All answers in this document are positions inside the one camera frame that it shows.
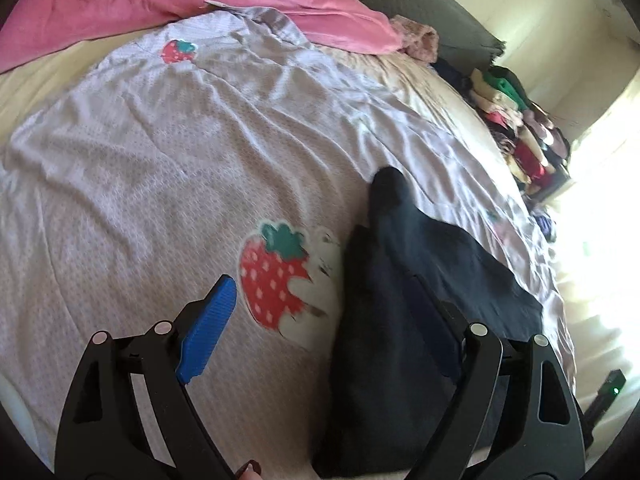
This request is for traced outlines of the person's right hand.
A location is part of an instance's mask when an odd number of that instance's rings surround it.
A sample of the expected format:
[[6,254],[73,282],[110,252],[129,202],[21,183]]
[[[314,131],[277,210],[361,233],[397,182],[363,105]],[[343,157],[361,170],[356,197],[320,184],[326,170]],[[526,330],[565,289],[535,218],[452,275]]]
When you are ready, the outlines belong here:
[[248,460],[235,474],[236,480],[262,480],[262,466],[257,460]]

